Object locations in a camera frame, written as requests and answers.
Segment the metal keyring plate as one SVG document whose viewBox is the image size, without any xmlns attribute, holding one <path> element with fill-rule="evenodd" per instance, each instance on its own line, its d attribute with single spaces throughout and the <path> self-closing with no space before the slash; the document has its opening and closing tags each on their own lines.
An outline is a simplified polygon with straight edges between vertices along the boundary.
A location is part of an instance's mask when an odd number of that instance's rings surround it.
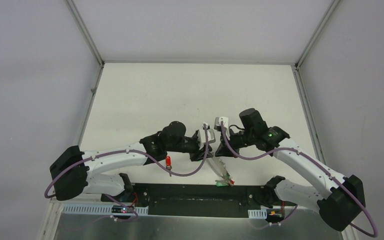
<svg viewBox="0 0 384 240">
<path fill-rule="evenodd" d="M 225 182 L 229 182 L 231 180 L 231 176 L 226 169 L 226 164 L 219 157 L 213 157 L 208 162 L 211 169 L 221 177 Z"/>
</svg>

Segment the green tag key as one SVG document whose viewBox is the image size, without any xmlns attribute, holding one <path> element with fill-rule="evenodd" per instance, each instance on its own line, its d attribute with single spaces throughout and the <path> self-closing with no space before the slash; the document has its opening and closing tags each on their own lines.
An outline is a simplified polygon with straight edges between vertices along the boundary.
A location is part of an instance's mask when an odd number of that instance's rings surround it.
<svg viewBox="0 0 384 240">
<path fill-rule="evenodd" d="M 228 183 L 225 180 L 215 180 L 215 185 L 217 187 L 226 187 Z"/>
</svg>

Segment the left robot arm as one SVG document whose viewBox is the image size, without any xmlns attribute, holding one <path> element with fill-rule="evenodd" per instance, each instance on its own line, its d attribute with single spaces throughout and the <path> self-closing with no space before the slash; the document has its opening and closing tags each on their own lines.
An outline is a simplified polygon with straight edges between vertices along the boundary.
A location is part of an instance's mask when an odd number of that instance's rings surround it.
<svg viewBox="0 0 384 240">
<path fill-rule="evenodd" d="M 112 150 L 82 151 L 73 145 L 49 167 L 52 181 L 44 196 L 67 201 L 81 194 L 101 194 L 124 203 L 132 198 L 131 182 L 127 174 L 108 175 L 109 171 L 157 164 L 169 172 L 170 167 L 160 163 L 169 152 L 189 154 L 192 162 L 204 162 L 213 157 L 210 145 L 215 141 L 214 131 L 207 123 L 188 137 L 186 126 L 173 121 L 157 133 Z"/>
</svg>

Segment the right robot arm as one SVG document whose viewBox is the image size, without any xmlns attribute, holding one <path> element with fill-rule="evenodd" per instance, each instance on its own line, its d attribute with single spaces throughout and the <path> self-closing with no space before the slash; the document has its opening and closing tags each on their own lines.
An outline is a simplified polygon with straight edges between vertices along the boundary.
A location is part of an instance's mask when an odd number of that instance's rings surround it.
<svg viewBox="0 0 384 240">
<path fill-rule="evenodd" d="M 303 206 L 339 232 L 352 225 L 366 205 L 361 179 L 355 175 L 347 177 L 312 158 L 286 131 L 278 126 L 269 127 L 255 108 L 243 110 L 239 118 L 243 127 L 234 132 L 227 117 L 216 117 L 214 128 L 221 133 L 217 157 L 244 160 L 240 149 L 255 146 L 263 151 L 263 156 L 285 163 L 310 183 L 304 186 L 283 176 L 271 178 L 263 187 L 268 205 L 284 201 Z"/>
</svg>

